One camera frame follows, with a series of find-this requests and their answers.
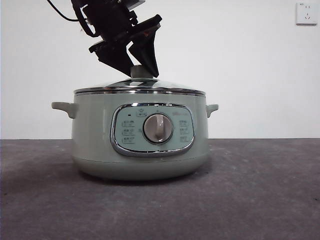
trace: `chrome trim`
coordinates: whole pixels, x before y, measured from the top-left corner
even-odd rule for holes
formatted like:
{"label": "chrome trim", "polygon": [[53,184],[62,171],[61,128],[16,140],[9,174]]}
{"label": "chrome trim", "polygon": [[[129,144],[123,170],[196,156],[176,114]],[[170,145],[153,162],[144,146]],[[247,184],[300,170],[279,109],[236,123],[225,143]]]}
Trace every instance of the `chrome trim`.
{"label": "chrome trim", "polygon": [[204,94],[196,94],[189,92],[172,92],[172,91],[146,91],[146,90],[130,90],[130,91],[91,91],[91,92],[80,92],[76,93],[75,96],[83,96],[83,95],[101,95],[101,94],[169,94],[169,95],[185,95],[185,96],[195,96],[195,97],[203,97]]}
{"label": "chrome trim", "polygon": [[[117,117],[118,117],[118,113],[120,112],[120,110],[122,110],[124,108],[130,108],[130,107],[144,107],[144,106],[155,106],[155,105],[184,108],[189,111],[189,113],[191,115],[191,123],[192,123],[192,129],[193,129],[193,137],[192,137],[191,142],[183,148],[179,148],[179,149],[175,149],[175,150],[165,150],[165,151],[136,151],[136,150],[127,149],[127,148],[120,146],[116,140],[116,122],[117,122]],[[194,141],[196,139],[195,135],[196,135],[196,133],[195,133],[193,114],[187,106],[180,105],[180,104],[158,103],[158,102],[131,103],[131,104],[121,105],[120,107],[118,107],[114,111],[113,116],[112,116],[111,129],[110,129],[110,142],[111,142],[111,145],[114,148],[114,150],[116,150],[119,154],[122,154],[122,155],[126,155],[129,157],[142,157],[142,158],[159,157],[160,158],[160,157],[168,157],[168,156],[186,153],[191,148],[191,146],[194,144]]]}
{"label": "chrome trim", "polygon": [[74,94],[81,93],[93,93],[93,92],[126,92],[126,91],[147,91],[147,92],[170,92],[170,93],[185,93],[185,94],[198,94],[206,95],[204,91],[186,89],[186,88],[174,88],[174,87],[158,87],[158,86],[106,86],[106,87],[90,87],[77,89]]}

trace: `control knob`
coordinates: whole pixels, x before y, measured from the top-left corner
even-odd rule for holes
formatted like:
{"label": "control knob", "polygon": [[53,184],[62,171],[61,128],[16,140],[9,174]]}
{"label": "control knob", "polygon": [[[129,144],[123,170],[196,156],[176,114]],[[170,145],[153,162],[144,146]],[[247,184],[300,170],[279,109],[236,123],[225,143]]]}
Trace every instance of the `control knob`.
{"label": "control knob", "polygon": [[161,144],[170,139],[173,132],[171,120],[163,114],[148,117],[143,125],[145,137],[152,143]]}

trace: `pot base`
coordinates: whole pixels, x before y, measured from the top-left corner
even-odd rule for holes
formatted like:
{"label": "pot base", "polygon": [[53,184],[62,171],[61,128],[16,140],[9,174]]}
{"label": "pot base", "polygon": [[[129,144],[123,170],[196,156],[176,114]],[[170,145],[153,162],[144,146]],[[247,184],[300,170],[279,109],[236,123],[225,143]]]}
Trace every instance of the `pot base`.
{"label": "pot base", "polygon": [[208,160],[200,157],[150,163],[118,163],[85,160],[73,157],[76,166],[84,173],[105,179],[147,181],[169,179],[192,173]]}

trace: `power socket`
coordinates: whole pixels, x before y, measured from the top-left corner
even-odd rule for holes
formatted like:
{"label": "power socket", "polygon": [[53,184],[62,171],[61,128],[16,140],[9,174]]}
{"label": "power socket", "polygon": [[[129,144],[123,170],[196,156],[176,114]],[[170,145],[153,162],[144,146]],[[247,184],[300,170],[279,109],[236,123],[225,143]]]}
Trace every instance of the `power socket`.
{"label": "power socket", "polygon": [[316,25],[319,19],[319,4],[297,2],[296,3],[296,24]]}

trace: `stainless steel lid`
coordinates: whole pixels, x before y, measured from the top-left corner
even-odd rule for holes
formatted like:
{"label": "stainless steel lid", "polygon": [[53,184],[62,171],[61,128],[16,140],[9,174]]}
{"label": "stainless steel lid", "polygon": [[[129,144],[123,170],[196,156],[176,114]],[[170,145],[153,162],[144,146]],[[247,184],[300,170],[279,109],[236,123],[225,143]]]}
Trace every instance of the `stainless steel lid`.
{"label": "stainless steel lid", "polygon": [[195,94],[203,95],[206,93],[196,89],[188,88],[183,85],[173,84],[167,81],[160,81],[154,78],[130,78],[124,81],[119,81],[110,84],[102,84],[94,87],[77,89],[75,94],[84,93],[97,93],[97,92],[158,92],[161,93],[182,93],[182,94]]}

